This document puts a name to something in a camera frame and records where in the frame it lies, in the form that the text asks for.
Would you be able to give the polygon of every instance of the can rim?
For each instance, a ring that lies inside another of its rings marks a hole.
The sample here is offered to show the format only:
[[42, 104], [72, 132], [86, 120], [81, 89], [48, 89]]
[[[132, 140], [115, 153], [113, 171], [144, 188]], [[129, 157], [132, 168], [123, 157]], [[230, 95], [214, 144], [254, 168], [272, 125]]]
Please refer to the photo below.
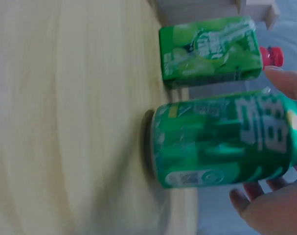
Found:
[[154, 111], [154, 114], [153, 114], [152, 119], [151, 119], [149, 135], [150, 135], [150, 155], [151, 155], [153, 174], [154, 174], [154, 176], [156, 177], [156, 179], [159, 182], [156, 159], [155, 159], [155, 156], [154, 156], [154, 122], [155, 122], [156, 112], [157, 111]]

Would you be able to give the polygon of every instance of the bottle cap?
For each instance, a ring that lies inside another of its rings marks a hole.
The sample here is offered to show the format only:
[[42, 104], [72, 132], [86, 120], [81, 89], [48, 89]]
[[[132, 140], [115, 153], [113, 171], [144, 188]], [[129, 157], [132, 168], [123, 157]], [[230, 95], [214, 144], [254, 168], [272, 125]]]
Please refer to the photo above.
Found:
[[272, 50], [273, 65], [281, 67], [284, 64], [284, 55], [280, 47], [270, 47], [269, 50]]
[[273, 65], [281, 67], [284, 64], [284, 55], [280, 47], [260, 47], [264, 67]]

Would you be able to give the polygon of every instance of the juice box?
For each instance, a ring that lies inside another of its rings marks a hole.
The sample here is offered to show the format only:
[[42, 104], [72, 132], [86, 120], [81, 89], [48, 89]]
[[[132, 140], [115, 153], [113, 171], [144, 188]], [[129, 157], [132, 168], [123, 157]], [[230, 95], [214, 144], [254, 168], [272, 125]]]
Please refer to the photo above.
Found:
[[167, 88], [257, 78], [263, 68], [250, 17], [219, 18], [159, 31]]

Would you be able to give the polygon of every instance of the soda can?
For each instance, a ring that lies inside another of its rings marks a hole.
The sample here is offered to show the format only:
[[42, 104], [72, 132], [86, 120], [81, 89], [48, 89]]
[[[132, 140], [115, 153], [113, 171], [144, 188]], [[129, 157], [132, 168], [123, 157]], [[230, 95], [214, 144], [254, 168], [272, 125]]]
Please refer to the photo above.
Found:
[[297, 102], [258, 92], [166, 104], [149, 136], [164, 188], [272, 179], [297, 165]]

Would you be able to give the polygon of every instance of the wooden shelf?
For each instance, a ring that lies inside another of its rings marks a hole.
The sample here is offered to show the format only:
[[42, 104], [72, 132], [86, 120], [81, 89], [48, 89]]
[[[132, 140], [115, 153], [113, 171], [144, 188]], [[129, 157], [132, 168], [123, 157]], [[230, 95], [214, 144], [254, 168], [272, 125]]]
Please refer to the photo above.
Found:
[[159, 28], [146, 0], [0, 2], [0, 234], [196, 234], [196, 190], [140, 158]]

